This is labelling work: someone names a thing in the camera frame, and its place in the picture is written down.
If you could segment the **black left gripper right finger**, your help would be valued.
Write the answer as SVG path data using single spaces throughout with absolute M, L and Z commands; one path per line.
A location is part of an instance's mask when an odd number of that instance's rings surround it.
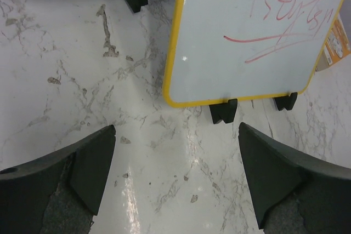
M 239 147 L 264 233 L 350 233 L 350 169 L 239 125 Z

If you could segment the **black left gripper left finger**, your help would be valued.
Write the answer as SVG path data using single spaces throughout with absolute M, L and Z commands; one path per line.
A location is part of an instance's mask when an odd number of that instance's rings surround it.
M 1 233 L 89 233 L 116 142 L 113 125 L 1 171 Z

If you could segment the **yellow framed whiteboard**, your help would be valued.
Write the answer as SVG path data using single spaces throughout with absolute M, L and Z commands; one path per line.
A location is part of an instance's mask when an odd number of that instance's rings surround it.
M 163 98 L 172 107 L 306 90 L 344 0 L 175 0 Z

